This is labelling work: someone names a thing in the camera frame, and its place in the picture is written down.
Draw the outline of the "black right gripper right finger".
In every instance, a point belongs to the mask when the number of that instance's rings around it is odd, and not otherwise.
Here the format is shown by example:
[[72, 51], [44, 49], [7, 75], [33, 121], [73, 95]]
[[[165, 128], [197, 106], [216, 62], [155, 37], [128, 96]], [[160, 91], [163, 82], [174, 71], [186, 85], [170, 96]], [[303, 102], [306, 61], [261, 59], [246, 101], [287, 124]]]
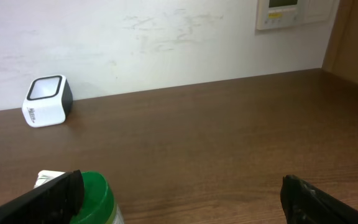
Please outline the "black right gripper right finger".
[[283, 177], [280, 201], [287, 224], [358, 224], [358, 211], [295, 175]]

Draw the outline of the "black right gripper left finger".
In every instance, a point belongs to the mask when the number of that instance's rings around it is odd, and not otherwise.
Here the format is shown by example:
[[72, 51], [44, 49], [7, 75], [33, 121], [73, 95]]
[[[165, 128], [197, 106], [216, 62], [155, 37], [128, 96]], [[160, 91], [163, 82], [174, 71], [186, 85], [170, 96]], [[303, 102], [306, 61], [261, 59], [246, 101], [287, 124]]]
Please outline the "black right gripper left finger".
[[66, 172], [1, 205], [0, 223], [69, 223], [84, 197], [81, 172]]

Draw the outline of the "white tube gold cap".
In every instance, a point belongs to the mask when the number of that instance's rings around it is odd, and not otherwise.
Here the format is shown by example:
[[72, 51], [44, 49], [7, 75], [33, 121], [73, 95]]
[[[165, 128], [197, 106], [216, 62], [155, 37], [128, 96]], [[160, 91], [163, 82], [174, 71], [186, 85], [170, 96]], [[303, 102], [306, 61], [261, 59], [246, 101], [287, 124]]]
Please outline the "white tube gold cap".
[[37, 187], [45, 184], [46, 182], [49, 182], [52, 179], [54, 179], [58, 176], [61, 176], [63, 174], [64, 174], [64, 172], [61, 172], [61, 171], [41, 170], [38, 173], [37, 179], [34, 184], [34, 188], [37, 188]]

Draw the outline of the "green lid jar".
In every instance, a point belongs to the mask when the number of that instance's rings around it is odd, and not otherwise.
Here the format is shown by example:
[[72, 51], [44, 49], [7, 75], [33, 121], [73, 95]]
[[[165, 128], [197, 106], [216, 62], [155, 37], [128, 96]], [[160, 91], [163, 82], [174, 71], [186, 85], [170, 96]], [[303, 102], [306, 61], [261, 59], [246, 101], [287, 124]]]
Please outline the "green lid jar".
[[82, 172], [85, 196], [70, 224], [124, 224], [124, 217], [108, 181], [99, 172]]

